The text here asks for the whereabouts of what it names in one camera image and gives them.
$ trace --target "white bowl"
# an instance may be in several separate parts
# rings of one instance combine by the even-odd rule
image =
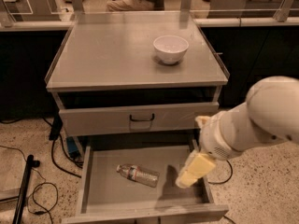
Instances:
[[[179,62],[185,55],[189,43],[176,35],[159,36],[153,41],[157,56],[163,63],[173,64]]]

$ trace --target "pants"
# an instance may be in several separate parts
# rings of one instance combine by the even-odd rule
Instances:
[[[153,10],[154,3],[147,0],[114,0],[108,1],[106,11],[147,11]]]

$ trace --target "drawer handle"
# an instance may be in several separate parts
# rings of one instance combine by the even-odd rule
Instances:
[[[149,122],[155,119],[155,114],[151,114],[149,119],[134,119],[132,115],[130,115],[130,121],[132,122]]]

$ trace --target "floor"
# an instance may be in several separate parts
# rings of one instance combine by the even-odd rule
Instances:
[[[61,9],[71,5],[57,0]],[[86,11],[105,11],[106,0],[85,0]],[[192,7],[208,9],[208,2],[192,0]],[[180,0],[165,0],[166,10],[178,10]],[[49,140],[50,126],[43,119],[24,119],[11,124],[0,123],[0,191],[16,189],[21,184],[25,158],[34,155],[41,162],[32,172],[28,193],[47,182],[58,189],[58,202],[53,185],[42,186],[35,194],[36,201],[48,209],[53,223],[75,215],[80,178],[67,174],[53,165],[51,160],[52,141]],[[62,131],[65,146],[65,135]],[[81,175],[81,169],[69,161],[62,150],[60,140],[54,144],[54,159],[66,170]],[[210,185],[215,204],[227,204],[227,217],[237,224],[296,224],[299,223],[299,146],[285,143],[274,147],[259,147],[246,151],[241,157],[231,160],[234,174],[223,185]],[[218,161],[217,168],[207,175],[209,182],[221,182],[229,176],[228,163]],[[0,203],[0,223],[12,223],[16,201]],[[22,223],[50,223],[50,215],[33,215],[42,210],[34,204],[32,197],[23,210]],[[232,223],[221,219],[214,224]]]

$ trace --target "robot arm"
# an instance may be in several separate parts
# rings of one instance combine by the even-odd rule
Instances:
[[[205,119],[197,117],[201,151],[194,151],[180,171],[177,185],[187,188],[215,166],[254,147],[285,141],[299,144],[299,80],[269,77],[257,82],[246,102]]]

